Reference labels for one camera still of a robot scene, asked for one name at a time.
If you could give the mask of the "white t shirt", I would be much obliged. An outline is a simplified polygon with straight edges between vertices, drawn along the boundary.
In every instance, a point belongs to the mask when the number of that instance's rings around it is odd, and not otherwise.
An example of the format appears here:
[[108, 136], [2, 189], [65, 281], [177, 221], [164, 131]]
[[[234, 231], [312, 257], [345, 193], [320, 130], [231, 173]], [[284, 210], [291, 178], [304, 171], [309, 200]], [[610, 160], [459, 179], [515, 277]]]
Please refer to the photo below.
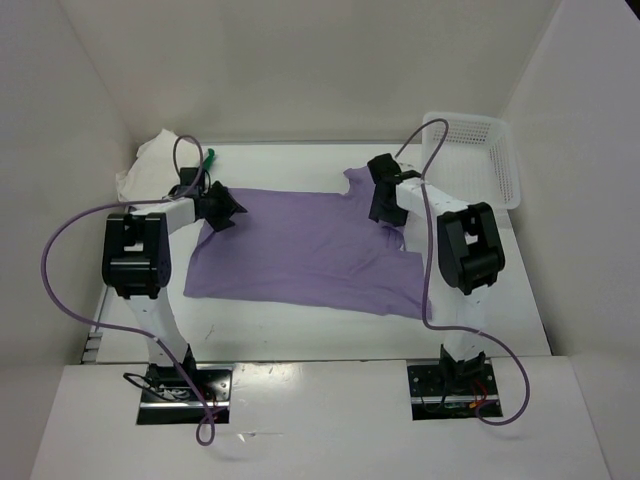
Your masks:
[[116, 175], [120, 202], [163, 199], [179, 183], [176, 169], [199, 166], [198, 145], [189, 139], [176, 143], [177, 139], [174, 132], [163, 129], [138, 148], [130, 169]]

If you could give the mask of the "lavender t shirt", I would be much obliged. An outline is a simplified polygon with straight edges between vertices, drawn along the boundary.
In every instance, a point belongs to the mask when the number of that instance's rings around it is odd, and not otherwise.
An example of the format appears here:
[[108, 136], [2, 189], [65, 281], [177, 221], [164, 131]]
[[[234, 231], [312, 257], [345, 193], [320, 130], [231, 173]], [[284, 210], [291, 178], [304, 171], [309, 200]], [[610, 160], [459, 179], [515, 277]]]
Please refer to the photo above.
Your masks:
[[420, 318], [421, 254], [401, 228], [369, 219], [369, 171], [344, 176], [344, 194], [232, 189], [246, 210], [221, 232], [203, 224], [185, 296]]

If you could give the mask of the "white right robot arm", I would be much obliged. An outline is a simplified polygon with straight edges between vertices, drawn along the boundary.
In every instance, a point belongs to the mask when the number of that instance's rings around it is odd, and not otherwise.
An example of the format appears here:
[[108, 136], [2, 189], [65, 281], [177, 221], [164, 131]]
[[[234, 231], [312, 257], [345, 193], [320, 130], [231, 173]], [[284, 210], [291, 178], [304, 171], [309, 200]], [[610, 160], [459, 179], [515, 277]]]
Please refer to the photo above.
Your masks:
[[369, 218], [403, 226], [410, 213], [436, 231], [429, 246], [437, 252], [441, 280], [453, 289], [455, 322], [445, 328], [439, 382], [460, 393], [481, 375], [485, 354], [476, 339], [486, 325], [484, 303], [506, 258], [491, 206], [455, 198], [418, 178], [414, 170], [374, 180]]

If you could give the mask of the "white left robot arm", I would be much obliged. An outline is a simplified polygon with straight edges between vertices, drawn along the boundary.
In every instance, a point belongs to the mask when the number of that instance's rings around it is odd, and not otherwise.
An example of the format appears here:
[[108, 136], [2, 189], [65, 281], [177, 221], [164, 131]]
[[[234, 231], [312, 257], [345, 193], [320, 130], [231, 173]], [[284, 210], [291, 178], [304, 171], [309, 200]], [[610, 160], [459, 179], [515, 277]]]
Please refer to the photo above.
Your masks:
[[185, 400], [197, 393], [200, 376], [168, 297], [169, 238], [201, 219], [216, 232], [225, 230], [234, 225], [232, 216], [246, 209], [218, 181], [192, 192], [179, 186], [177, 192], [178, 200], [107, 217], [102, 277], [124, 299], [139, 328], [148, 333], [149, 383]]

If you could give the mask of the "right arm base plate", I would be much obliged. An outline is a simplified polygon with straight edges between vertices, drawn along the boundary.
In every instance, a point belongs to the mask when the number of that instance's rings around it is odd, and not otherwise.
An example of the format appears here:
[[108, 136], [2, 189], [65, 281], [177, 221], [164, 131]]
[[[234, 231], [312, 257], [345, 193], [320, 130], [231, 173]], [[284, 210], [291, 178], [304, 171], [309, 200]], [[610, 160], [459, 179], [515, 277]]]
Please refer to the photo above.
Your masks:
[[503, 416], [490, 361], [480, 374], [454, 386], [445, 384], [435, 360], [408, 362], [406, 371], [414, 421], [475, 418], [477, 407], [491, 420]]

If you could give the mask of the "green t shirt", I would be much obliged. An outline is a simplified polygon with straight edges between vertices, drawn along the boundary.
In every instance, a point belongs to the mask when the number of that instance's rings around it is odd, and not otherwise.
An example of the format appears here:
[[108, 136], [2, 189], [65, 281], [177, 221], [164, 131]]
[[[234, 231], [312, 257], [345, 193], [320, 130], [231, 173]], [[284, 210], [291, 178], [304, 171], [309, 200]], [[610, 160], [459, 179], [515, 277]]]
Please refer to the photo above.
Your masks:
[[214, 161], [216, 160], [216, 157], [217, 157], [216, 151], [212, 148], [208, 148], [205, 154], [204, 162], [203, 162], [203, 169], [206, 172], [211, 171], [211, 168], [214, 164]]

